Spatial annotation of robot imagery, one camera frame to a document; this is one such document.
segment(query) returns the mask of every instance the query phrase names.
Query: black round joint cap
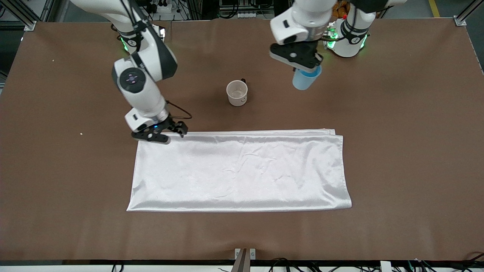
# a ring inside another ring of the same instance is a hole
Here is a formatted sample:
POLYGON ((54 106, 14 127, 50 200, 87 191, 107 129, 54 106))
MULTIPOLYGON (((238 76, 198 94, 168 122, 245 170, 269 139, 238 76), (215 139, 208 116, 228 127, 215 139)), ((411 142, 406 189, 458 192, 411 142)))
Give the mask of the black round joint cap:
POLYGON ((138 93, 143 90, 146 83, 146 76, 139 68, 128 68, 124 70, 119 78, 121 88, 128 92, 138 93))

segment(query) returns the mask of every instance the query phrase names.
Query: green light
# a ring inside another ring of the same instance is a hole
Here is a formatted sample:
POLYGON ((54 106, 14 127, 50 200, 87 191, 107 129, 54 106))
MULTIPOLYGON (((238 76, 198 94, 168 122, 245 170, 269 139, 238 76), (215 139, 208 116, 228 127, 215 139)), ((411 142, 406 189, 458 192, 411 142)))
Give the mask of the green light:
POLYGON ((126 52, 129 52, 128 47, 126 46, 126 43, 122 38, 121 38, 121 41, 122 41, 122 45, 124 46, 124 50, 126 50, 126 52))
MULTIPOLYGON (((333 32, 333 34, 332 34, 330 37, 331 37, 332 39, 337 39, 337 38, 338 38, 338 33, 333 32)), ((336 43, 336 42, 329 42, 329 43, 328 43, 328 47, 329 47, 329 48, 333 48, 335 43, 336 43)))
POLYGON ((367 37, 368 37, 368 35, 365 35, 365 36, 364 36, 364 38, 363 38, 363 42, 362 42, 362 45, 360 46, 360 49, 362 49, 362 48, 363 48, 363 46, 364 46, 364 42, 366 41, 366 38, 367 38, 367 37))

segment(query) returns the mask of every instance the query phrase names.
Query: metal bracket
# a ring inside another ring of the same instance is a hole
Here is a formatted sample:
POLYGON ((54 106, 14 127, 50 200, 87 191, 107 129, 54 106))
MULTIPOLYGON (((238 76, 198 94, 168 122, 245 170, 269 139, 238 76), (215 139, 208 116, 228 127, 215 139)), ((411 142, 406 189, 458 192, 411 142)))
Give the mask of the metal bracket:
POLYGON ((36 24, 37 24, 37 21, 34 21, 31 26, 25 25, 24 31, 33 31, 35 29, 36 24))
POLYGON ((455 26, 457 26, 457 27, 463 27, 463 26, 467 25, 465 20, 461 21, 461 20, 457 19, 457 16, 455 16, 455 15, 454 15, 454 23, 455 23, 455 26))
MULTIPOLYGON (((240 248, 236 248, 235 249, 235 257, 234 259, 237 259, 237 256, 239 256, 239 253, 240 253, 241 249, 240 248)), ((251 260, 255 260, 256 259, 256 249, 255 248, 251 248, 250 251, 250 259, 251 260)))

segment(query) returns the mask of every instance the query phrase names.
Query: folded white towel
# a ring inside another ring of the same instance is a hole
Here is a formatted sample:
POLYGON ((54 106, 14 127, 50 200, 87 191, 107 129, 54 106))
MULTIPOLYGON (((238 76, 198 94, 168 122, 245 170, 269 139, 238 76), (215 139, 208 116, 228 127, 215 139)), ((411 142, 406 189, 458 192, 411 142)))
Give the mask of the folded white towel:
POLYGON ((189 132, 140 141, 128 211, 288 212, 351 207, 334 130, 189 132))

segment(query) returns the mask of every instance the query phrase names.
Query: white mug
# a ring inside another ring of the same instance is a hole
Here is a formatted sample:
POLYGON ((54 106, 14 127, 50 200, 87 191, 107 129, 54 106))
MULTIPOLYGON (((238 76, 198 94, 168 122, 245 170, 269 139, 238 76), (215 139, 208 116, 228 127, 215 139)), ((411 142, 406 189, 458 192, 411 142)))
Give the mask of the white mug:
POLYGON ((247 84, 245 79, 234 80, 227 85, 228 101, 234 106, 242 106, 247 102, 247 84))

